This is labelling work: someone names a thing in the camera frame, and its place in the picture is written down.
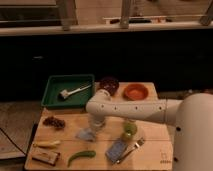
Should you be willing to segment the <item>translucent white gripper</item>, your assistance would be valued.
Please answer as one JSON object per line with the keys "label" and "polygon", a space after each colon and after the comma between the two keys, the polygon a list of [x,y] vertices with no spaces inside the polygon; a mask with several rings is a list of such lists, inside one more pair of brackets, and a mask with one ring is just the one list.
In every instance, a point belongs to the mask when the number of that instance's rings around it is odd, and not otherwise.
{"label": "translucent white gripper", "polygon": [[97,116],[97,115],[90,114],[88,121],[89,121],[89,126],[90,126],[90,129],[91,129],[93,136],[96,136],[96,134],[105,125],[105,117],[104,116]]}

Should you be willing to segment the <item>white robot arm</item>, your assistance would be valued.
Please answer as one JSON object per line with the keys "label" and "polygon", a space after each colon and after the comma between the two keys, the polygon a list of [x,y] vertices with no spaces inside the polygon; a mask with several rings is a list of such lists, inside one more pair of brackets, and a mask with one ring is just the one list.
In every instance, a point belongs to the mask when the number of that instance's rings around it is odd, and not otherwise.
{"label": "white robot arm", "polygon": [[213,95],[183,100],[115,101],[98,90],[87,102],[90,126],[100,129],[106,116],[165,123],[175,127],[173,171],[213,171]]}

